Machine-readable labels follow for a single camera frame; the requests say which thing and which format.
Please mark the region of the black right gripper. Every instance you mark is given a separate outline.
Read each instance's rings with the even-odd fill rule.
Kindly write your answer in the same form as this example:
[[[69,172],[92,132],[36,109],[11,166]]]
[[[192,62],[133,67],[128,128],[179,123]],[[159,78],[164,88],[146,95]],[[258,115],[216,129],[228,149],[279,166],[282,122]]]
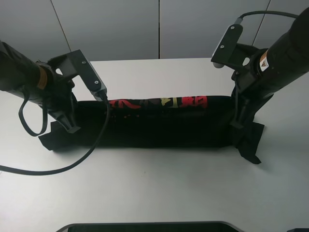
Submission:
[[[235,112],[230,125],[242,129],[252,119],[262,106],[271,99],[272,93],[264,86],[265,71],[270,69],[270,49],[258,49],[251,45],[238,43],[235,47],[235,59],[246,59],[246,65],[235,68],[232,80],[235,87],[232,97],[235,103]]]

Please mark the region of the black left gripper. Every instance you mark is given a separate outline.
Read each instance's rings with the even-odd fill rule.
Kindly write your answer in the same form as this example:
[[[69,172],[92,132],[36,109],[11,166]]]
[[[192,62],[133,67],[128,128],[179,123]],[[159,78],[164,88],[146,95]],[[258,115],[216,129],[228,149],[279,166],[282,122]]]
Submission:
[[[89,88],[89,61],[78,49],[54,58],[47,62],[36,61],[36,65],[47,74],[47,85],[43,90],[47,103],[47,112],[60,123],[68,133],[77,132],[76,124],[78,103],[72,89],[73,78],[80,76]]]

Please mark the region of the dark robot base front edge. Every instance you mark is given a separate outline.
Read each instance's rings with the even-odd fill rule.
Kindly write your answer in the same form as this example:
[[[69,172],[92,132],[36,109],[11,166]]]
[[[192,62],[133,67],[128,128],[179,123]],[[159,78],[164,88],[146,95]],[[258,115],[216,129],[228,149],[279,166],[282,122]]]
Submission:
[[[77,223],[60,232],[239,232],[226,222]]]

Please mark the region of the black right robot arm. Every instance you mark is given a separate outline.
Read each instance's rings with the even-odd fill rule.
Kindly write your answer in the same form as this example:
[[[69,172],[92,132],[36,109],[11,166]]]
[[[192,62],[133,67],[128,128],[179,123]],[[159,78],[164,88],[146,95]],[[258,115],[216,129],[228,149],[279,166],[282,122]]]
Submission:
[[[233,97],[235,116],[232,126],[241,129],[274,93],[309,71],[309,10],[294,20],[291,28],[270,48],[260,49],[245,66],[235,71]]]

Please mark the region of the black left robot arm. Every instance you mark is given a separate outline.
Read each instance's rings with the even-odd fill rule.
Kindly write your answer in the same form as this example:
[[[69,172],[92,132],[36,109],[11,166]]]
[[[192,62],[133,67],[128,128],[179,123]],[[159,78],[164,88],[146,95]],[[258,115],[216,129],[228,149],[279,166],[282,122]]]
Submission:
[[[74,82],[58,74],[47,62],[34,62],[5,42],[0,43],[0,89],[23,99],[19,119],[28,134],[39,136],[47,129],[48,117],[69,133],[80,129],[76,122],[77,100]],[[32,102],[42,109],[42,129],[35,133],[26,123],[24,107]]]

